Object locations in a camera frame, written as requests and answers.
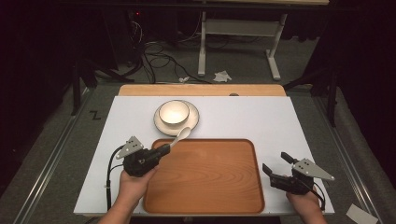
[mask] human arm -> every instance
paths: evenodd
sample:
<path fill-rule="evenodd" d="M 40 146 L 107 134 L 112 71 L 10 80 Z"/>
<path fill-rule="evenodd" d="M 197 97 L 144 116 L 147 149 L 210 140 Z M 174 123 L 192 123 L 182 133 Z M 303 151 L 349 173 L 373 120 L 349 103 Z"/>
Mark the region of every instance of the human arm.
<path fill-rule="evenodd" d="M 286 197 L 305 224 L 327 223 L 320 210 L 318 197 L 312 192 L 308 192 L 305 195 L 287 192 Z"/>
<path fill-rule="evenodd" d="M 119 195 L 113 206 L 101 218 L 99 223 L 129 223 L 132 212 L 140 198 L 145 194 L 150 179 L 155 175 L 157 167 L 142 177 L 129 176 L 124 170 L 120 174 Z"/>

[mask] wooden edge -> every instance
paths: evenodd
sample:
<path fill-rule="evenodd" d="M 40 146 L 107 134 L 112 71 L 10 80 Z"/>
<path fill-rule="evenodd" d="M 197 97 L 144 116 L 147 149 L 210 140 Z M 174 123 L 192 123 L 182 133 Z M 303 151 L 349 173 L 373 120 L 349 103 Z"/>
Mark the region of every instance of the wooden edge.
<path fill-rule="evenodd" d="M 306 5 L 327 6 L 329 0 L 206 0 L 208 2 L 235 2 L 235 3 L 258 3 L 258 4 L 280 4 L 280 5 Z"/>
<path fill-rule="evenodd" d="M 129 84 L 119 96 L 286 96 L 278 84 Z"/>

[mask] paper scrap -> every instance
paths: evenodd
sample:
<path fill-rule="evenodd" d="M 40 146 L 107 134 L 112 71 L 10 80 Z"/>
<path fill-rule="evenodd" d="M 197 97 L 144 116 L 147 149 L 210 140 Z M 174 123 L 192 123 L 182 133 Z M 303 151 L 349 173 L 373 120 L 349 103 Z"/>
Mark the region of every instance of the paper scrap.
<path fill-rule="evenodd" d="M 375 224 L 378 218 L 366 213 L 355 204 L 350 205 L 346 215 L 358 224 Z"/>
<path fill-rule="evenodd" d="M 189 80 L 189 77 L 180 77 L 179 79 L 178 79 L 178 81 L 179 82 L 181 82 L 181 83 L 185 83 L 185 82 L 187 82 Z"/>
<path fill-rule="evenodd" d="M 228 79 L 233 80 L 226 71 L 222 71 L 219 73 L 215 73 L 215 79 L 213 79 L 214 81 L 217 82 L 227 82 Z"/>

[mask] metal rail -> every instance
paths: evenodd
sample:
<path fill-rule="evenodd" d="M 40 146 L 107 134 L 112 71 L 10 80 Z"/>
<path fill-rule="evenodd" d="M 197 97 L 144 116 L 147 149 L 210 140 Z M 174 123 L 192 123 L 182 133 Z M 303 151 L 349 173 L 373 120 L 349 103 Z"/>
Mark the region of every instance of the metal rail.
<path fill-rule="evenodd" d="M 92 91 L 88 91 L 86 88 L 82 93 L 83 102 L 82 107 L 79 108 L 79 111 L 75 116 L 72 116 L 70 120 L 67 122 L 66 127 L 64 128 L 61 136 L 58 139 L 58 142 L 55 145 L 55 148 L 52 150 L 52 153 L 49 155 L 47 163 L 45 164 L 41 174 L 38 176 L 32 190 L 30 191 L 26 201 L 24 202 L 20 212 L 14 220 L 14 223 L 29 223 L 29 218 L 32 216 L 35 211 L 35 207 L 37 206 L 44 190 L 46 189 L 50 179 L 52 177 L 53 172 L 58 165 L 59 160 L 64 153 L 64 144 L 66 143 L 69 134 L 73 131 L 73 128 L 78 120 L 78 117 L 81 113 L 82 108 L 88 102 L 88 99 L 92 96 Z"/>
<path fill-rule="evenodd" d="M 346 176 L 349 178 L 350 184 L 355 191 L 356 197 L 358 198 L 361 207 L 363 210 L 365 210 L 367 213 L 371 214 L 374 217 L 377 217 L 379 220 L 379 223 L 383 223 L 381 217 L 379 216 L 374 203 L 372 201 L 372 198 L 370 196 L 370 193 L 368 189 L 366 188 L 363 180 L 361 179 L 361 176 L 359 175 L 358 171 L 356 170 L 355 165 L 353 164 L 352 159 L 350 159 L 349 154 L 347 153 L 347 149 L 345 148 L 341 137 L 339 136 L 337 130 L 330 124 L 330 122 L 327 120 L 327 109 L 326 105 L 323 103 L 323 101 L 318 98 L 318 97 L 313 97 L 314 103 L 317 106 L 318 110 L 321 112 L 321 116 L 325 120 L 325 123 L 332 135 L 332 139 L 334 140 L 334 143 L 336 144 L 336 147 L 338 149 L 338 156 L 341 159 L 341 163 L 344 165 L 344 168 L 346 170 Z"/>

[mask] wrist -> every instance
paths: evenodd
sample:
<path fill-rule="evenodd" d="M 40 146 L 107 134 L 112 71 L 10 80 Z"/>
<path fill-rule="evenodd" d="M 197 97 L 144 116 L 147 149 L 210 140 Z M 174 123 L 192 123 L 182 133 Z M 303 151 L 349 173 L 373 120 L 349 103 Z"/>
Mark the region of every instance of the wrist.
<path fill-rule="evenodd" d="M 320 209 L 316 209 L 308 214 L 300 215 L 301 219 L 305 224 L 326 224 L 326 219 L 324 218 Z"/>
<path fill-rule="evenodd" d="M 137 207 L 139 199 L 129 199 L 129 198 L 117 198 L 114 202 L 113 207 L 121 212 L 132 214 L 134 209 Z"/>

